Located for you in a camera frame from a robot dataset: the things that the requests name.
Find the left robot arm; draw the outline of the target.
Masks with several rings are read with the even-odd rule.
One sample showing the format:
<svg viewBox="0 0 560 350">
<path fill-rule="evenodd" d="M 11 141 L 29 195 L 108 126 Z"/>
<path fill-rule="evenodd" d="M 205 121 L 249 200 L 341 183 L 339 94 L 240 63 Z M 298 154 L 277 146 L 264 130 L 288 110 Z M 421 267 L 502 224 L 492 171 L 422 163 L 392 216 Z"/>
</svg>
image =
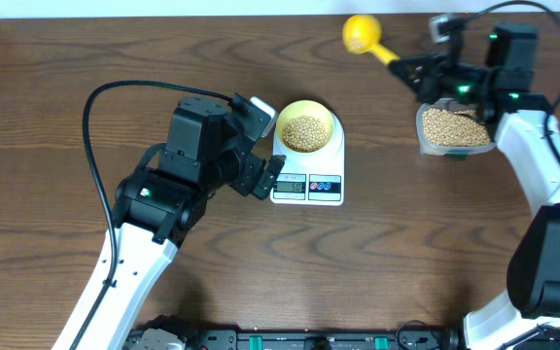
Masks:
<svg viewBox="0 0 560 350">
<path fill-rule="evenodd" d="M 243 196 L 269 196 L 284 160 L 261 159 L 252 149 L 276 119 L 257 97 L 178 102 L 166 143 L 149 148 L 119 184 L 113 226 L 55 348 L 121 348 L 211 194 L 228 185 Z"/>
</svg>

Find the yellow plastic measuring scoop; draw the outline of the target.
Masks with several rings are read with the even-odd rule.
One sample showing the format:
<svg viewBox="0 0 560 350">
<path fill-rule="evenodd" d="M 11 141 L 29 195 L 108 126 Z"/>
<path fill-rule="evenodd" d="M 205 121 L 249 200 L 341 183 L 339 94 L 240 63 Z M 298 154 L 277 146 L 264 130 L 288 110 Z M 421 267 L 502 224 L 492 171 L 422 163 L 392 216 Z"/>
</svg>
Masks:
<svg viewBox="0 0 560 350">
<path fill-rule="evenodd" d="M 381 43 L 380 22 L 372 15 L 354 15 L 342 27 L 342 42 L 347 51 L 354 54 L 372 54 L 384 65 L 401 58 Z"/>
</svg>

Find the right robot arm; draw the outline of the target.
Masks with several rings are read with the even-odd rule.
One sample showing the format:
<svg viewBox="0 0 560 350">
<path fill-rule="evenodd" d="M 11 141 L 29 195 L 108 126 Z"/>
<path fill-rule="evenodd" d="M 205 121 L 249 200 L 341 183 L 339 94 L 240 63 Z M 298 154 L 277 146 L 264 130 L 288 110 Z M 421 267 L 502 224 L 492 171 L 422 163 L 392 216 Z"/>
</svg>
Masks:
<svg viewBox="0 0 560 350">
<path fill-rule="evenodd" d="M 530 90 L 536 27 L 498 24 L 483 68 L 459 60 L 465 28 L 459 19 L 440 24 L 447 52 L 394 58 L 388 68 L 421 102 L 450 96 L 473 105 L 527 198 L 533 221 L 508 264 L 505 291 L 440 341 L 443 349 L 511 349 L 560 328 L 560 131 L 553 106 Z"/>
</svg>

